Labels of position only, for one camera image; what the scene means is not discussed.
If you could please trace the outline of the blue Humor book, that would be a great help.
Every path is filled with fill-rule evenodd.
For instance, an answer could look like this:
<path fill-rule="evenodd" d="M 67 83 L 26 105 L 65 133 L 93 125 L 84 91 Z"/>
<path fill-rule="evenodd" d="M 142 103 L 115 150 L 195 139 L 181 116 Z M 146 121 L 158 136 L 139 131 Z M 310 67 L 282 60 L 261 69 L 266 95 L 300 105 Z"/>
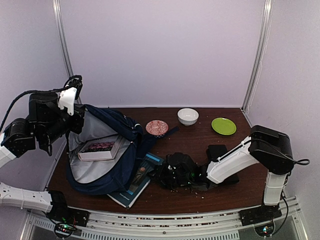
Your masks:
<path fill-rule="evenodd" d="M 151 178 L 148 176 L 148 174 L 156 167 L 160 166 L 163 162 L 163 158 L 152 153 L 147 153 L 140 163 L 129 188 L 124 191 L 114 191 L 110 194 L 107 194 L 107 196 L 124 208 L 130 209 L 140 194 L 150 183 Z"/>

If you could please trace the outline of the Designer Fate flower book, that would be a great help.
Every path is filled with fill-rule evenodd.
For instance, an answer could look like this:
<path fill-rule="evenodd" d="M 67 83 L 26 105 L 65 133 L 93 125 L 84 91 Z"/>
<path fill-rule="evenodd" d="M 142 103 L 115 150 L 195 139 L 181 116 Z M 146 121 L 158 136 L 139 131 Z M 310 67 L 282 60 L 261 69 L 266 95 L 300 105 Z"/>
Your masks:
<path fill-rule="evenodd" d="M 124 142 L 125 139 L 118 134 L 89 140 L 77 155 L 84 162 L 113 160 Z"/>

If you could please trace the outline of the navy blue backpack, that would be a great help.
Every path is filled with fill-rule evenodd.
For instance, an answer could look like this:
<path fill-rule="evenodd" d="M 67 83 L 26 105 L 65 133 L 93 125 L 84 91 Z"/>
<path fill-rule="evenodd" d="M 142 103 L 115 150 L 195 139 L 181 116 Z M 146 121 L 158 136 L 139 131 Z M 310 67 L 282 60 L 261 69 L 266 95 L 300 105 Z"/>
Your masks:
<path fill-rule="evenodd" d="M 89 104 L 82 107 L 81 132 L 66 134 L 68 183 L 91 196 L 127 190 L 158 137 L 144 133 L 140 123 L 118 110 Z"/>

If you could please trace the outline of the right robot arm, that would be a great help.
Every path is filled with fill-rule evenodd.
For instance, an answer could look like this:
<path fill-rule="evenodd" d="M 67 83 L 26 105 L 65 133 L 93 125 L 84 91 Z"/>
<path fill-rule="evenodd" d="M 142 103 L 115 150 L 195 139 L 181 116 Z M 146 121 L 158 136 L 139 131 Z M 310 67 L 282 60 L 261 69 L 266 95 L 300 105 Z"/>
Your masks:
<path fill-rule="evenodd" d="M 187 154 L 169 154 L 150 176 L 159 185 L 171 190 L 191 187 L 207 191 L 233 184 L 238 172 L 262 164 L 267 169 L 262 203 L 239 212 L 244 226 L 281 217 L 280 199 L 289 174 L 296 165 L 310 164 L 309 159 L 293 158 L 287 134 L 261 125 L 253 126 L 250 135 L 232 150 L 227 151 L 225 145 L 215 144 L 210 145 L 206 153 L 209 162 L 202 166 L 198 166 Z"/>

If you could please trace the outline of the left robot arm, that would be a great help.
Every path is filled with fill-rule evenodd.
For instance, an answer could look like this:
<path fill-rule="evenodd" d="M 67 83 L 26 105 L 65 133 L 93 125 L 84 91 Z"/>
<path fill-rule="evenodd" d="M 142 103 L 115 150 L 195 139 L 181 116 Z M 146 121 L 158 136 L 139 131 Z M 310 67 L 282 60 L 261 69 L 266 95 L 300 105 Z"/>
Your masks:
<path fill-rule="evenodd" d="M 40 148 L 49 156 L 53 143 L 69 132 L 81 133 L 85 109 L 75 106 L 75 87 L 55 92 L 29 93 L 28 116 L 13 120 L 0 135 L 0 165 L 20 158 L 28 151 Z M 72 211 L 60 191 L 32 191 L 0 184 L 1 206 L 42 211 L 53 220 L 67 222 Z"/>

